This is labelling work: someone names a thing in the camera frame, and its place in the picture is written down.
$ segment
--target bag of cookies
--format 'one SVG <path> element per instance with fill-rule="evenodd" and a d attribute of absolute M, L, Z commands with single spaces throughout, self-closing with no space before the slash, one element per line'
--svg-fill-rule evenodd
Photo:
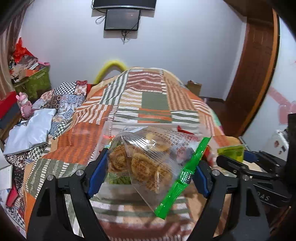
<path fill-rule="evenodd" d="M 209 141 L 158 127 L 125 127 L 111 142 L 108 172 L 129 175 L 144 201 L 164 219 L 189 185 Z"/>

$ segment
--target bed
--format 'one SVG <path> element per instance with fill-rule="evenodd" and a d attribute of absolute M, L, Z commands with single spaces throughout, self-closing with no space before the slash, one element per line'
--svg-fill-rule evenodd
<path fill-rule="evenodd" d="M 56 108 L 46 144 L 11 155 L 18 198 L 6 207 L 7 191 L 0 203 L 25 236 L 30 214 L 44 179 L 49 174 L 67 177 L 92 161 L 105 121 L 124 123 L 204 124 L 219 146 L 229 145 L 214 112 L 192 94 L 172 73 L 158 68 L 131 68 L 107 79 L 87 93 L 86 81 L 62 83 L 34 104 L 34 109 Z M 71 198 L 66 206 L 73 231 L 82 235 Z M 186 240 L 205 204 L 194 186 L 174 204 L 166 220 L 156 218 L 143 201 L 100 199 L 91 204 L 111 240 Z"/>

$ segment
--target yellow arch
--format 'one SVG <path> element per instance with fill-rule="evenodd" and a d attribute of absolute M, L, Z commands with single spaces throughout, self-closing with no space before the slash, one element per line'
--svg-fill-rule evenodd
<path fill-rule="evenodd" d="M 111 60 L 109 62 L 107 62 L 100 70 L 100 72 L 98 73 L 98 75 L 96 76 L 96 79 L 94 80 L 94 84 L 98 84 L 101 82 L 103 76 L 106 74 L 107 70 L 112 67 L 112 66 L 116 66 L 118 67 L 121 72 L 126 71 L 128 68 L 126 67 L 126 65 L 118 60 Z"/>

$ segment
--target green square patch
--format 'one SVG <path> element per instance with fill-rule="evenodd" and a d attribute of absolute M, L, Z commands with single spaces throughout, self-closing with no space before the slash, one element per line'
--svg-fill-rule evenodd
<path fill-rule="evenodd" d="M 143 91 L 142 108 L 151 110 L 169 110 L 167 95 Z"/>

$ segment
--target television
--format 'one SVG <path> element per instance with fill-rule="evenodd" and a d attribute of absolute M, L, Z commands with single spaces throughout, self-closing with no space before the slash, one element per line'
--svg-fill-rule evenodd
<path fill-rule="evenodd" d="M 139 9 L 107 9 L 104 30 L 138 30 Z"/>
<path fill-rule="evenodd" d="M 93 9 L 100 8 L 140 8 L 155 10 L 156 0 L 94 0 Z"/>

